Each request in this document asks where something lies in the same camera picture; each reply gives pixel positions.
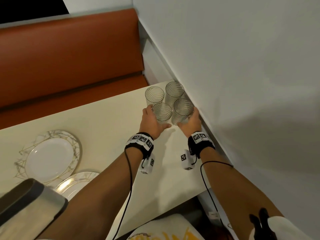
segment white table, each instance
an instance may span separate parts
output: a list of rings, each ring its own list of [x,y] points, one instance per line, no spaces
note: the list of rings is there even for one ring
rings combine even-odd
[[[167,83],[156,86],[165,90]],[[123,152],[128,138],[138,132],[142,109],[146,107],[145,91],[141,88],[0,130],[0,193],[15,186],[14,162],[24,144],[49,130],[66,130],[80,140],[82,158],[75,172],[102,172]],[[181,167],[180,155],[187,148],[187,138],[177,126],[167,129],[155,141],[152,174],[138,172],[118,236],[206,190],[200,163],[189,171]],[[107,239],[115,234],[123,209]]]

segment hand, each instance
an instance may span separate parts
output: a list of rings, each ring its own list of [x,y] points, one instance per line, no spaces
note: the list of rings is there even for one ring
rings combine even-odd
[[[160,134],[167,128],[170,128],[170,124],[160,124],[157,121],[155,114],[152,111],[152,104],[142,110],[142,121],[140,124],[139,132],[146,132],[155,140]]]
[[[196,107],[193,107],[193,115],[189,118],[188,123],[183,124],[179,122],[178,126],[187,138],[196,131],[202,131],[199,110]]]

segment orange leather seat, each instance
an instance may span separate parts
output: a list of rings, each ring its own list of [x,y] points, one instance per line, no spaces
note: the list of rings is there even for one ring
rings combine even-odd
[[[133,8],[0,29],[0,129],[148,86],[142,70]]]

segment ribbed glass tumbler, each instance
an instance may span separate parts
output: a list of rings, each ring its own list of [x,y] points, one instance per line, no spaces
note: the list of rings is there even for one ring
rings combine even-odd
[[[170,107],[173,109],[174,108],[174,102],[181,98],[183,93],[184,93],[184,88],[183,86],[176,82],[176,81],[172,81],[169,82],[166,87],[165,87],[165,103],[169,104]]]
[[[183,122],[193,112],[193,104],[191,101],[180,98],[174,102],[172,124],[177,125],[178,122]]]
[[[152,107],[152,110],[157,121],[161,124],[167,123],[172,116],[172,109],[166,103],[157,103]]]
[[[159,87],[149,87],[146,92],[146,104],[156,104],[161,103],[165,97],[164,91]]]

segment plate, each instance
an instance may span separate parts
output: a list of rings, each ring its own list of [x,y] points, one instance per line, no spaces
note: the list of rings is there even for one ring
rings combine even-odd
[[[97,172],[76,173],[60,183],[54,190],[68,200],[71,200],[84,186],[98,175],[99,173]]]
[[[19,153],[21,157],[15,162],[15,178],[21,179],[20,182],[34,178],[51,188],[57,187],[73,173],[81,157],[79,142],[63,130],[38,135]]]

